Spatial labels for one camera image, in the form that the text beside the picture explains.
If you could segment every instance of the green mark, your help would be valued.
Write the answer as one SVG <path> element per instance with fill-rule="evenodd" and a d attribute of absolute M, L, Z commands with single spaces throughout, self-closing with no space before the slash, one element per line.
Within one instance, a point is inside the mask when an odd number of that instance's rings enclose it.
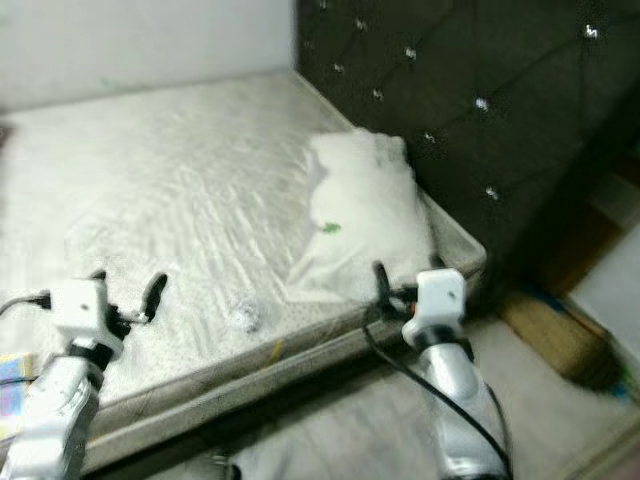
<path fill-rule="evenodd" d="M 342 227 L 340 225 L 338 225 L 337 223 L 327 222 L 327 223 L 324 224 L 324 228 L 322 229 L 322 233 L 333 234 L 333 233 L 338 233 L 340 230 L 342 230 Z"/>

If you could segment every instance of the white pillow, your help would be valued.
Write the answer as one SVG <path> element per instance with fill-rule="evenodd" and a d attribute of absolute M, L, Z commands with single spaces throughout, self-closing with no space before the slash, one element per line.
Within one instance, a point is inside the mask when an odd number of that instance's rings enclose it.
<path fill-rule="evenodd" d="M 362 129 L 317 135 L 307 160 L 310 183 L 321 178 L 310 199 L 309 243 L 287 279 L 290 301 L 371 301 L 376 260 L 392 287 L 431 268 L 427 211 L 401 138 Z"/>

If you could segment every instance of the white mattress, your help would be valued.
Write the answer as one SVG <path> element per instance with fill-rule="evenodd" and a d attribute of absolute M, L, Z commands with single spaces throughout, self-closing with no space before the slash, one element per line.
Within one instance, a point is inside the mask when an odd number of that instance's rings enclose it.
<path fill-rule="evenodd" d="M 350 128 L 295 73 L 26 111 L 3 122 L 15 135 L 1 156 L 0 302 L 104 268 L 110 301 L 129 310 L 155 272 L 169 276 L 153 324 L 134 327 L 106 371 L 101 409 L 110 413 L 97 419 L 96 436 L 353 329 L 344 320 L 358 305 L 284 300 L 305 234 L 302 148 L 313 133 Z M 482 248 L 431 209 L 436 242 L 449 231 L 445 260 L 463 270 L 482 265 Z M 254 333 L 229 325 L 242 299 L 260 305 Z M 60 351 L 48 318 L 31 307 L 12 310 L 2 319 L 0 351 L 41 359 Z M 283 343 L 291 338 L 296 348 Z"/>

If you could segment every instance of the dark upholstered headboard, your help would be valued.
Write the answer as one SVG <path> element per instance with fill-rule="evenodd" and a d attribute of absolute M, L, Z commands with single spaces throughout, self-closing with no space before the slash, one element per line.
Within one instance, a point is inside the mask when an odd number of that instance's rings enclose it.
<path fill-rule="evenodd" d="M 481 241 L 487 285 L 532 261 L 640 127 L 638 0 L 300 0 L 298 70 L 401 135 Z"/>

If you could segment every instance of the mattress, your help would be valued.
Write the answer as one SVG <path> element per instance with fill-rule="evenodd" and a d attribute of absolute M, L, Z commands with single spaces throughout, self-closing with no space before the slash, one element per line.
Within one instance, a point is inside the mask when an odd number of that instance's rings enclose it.
<path fill-rule="evenodd" d="M 156 272 L 169 277 L 154 322 L 133 329 L 106 371 L 87 469 L 365 349 L 362 305 L 285 300 L 305 238 L 302 149 L 314 133 L 351 128 L 294 72 L 3 122 L 15 134 L 0 166 L 0 301 L 104 268 L 110 301 L 134 310 Z M 425 201 L 445 262 L 477 281 L 484 249 Z M 243 302 L 258 306 L 254 332 L 231 321 Z M 46 313 L 17 308 L 2 320 L 3 353 L 44 361 L 64 347 Z"/>

